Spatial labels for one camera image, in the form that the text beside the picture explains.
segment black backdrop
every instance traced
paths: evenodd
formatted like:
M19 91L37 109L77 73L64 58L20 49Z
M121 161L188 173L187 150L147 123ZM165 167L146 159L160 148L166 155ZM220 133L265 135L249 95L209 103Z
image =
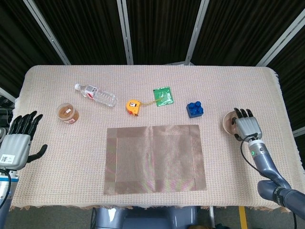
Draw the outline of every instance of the black backdrop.
M71 64L126 64L115 0L35 0Z
M32 66L62 61L22 0L1 0L0 21L0 87L18 96Z
M134 64L185 61L200 0L127 0Z
M296 137L295 142L296 142L297 148L299 149L299 152L300 152L300 157L301 157L301 162L302 162L303 168L305 169L305 135Z
M293 130L305 126L305 27L268 64L280 80Z
M191 62L255 66L304 7L297 0L210 0Z

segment container lid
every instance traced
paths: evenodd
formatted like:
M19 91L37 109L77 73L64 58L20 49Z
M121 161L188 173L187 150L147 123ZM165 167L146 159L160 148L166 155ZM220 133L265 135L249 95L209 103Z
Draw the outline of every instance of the container lid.
M79 84L79 83L77 83L77 84L74 86L74 88L75 88L77 91L80 91L79 87L80 87L80 84Z

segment yellow tape measure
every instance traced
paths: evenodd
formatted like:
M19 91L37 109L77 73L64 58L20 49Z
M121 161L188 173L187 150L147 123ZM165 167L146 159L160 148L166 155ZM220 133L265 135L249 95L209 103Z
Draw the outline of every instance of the yellow tape measure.
M157 99L157 100L154 100L154 101L151 101L149 103L142 103L138 100L129 100L127 103L126 103L126 110L128 113L130 113L131 115L134 115L134 116L138 116L139 114L139 111L140 111L140 106L148 106L148 105L151 105L157 101L160 101L162 100L162 98L160 99Z

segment bottle label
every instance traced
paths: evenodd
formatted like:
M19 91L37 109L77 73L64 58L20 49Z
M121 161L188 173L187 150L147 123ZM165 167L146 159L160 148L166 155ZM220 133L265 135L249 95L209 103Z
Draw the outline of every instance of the bottle label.
M97 90L97 87L94 86L88 86L85 90L85 93L88 98L93 99L93 93Z
M63 121L64 123L69 123L69 124L72 124L72 123L74 123L75 122L75 119L74 118L72 118L72 119L70 119L70 120L68 120L68 121Z

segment table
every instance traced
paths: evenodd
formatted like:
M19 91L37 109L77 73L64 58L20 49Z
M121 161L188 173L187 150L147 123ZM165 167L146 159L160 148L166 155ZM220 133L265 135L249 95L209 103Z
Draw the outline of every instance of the table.
M118 97L105 107L74 90L92 84ZM153 100L153 89L169 86L174 104L143 107L129 115L130 99ZM201 101L202 117L188 117L186 105ZM79 120L68 125L56 116L64 102ZM278 207L256 190L261 177L246 164L240 143L222 128L234 107L250 108L263 131L274 163L294 189L305 192L305 176L276 74L265 67L217 66L35 66L25 75L14 117L43 114L30 153L48 144L45 155L19 172L13 206L251 206ZM109 127L199 125L207 189L204 191L103 195L106 133ZM251 154L246 157L253 162Z

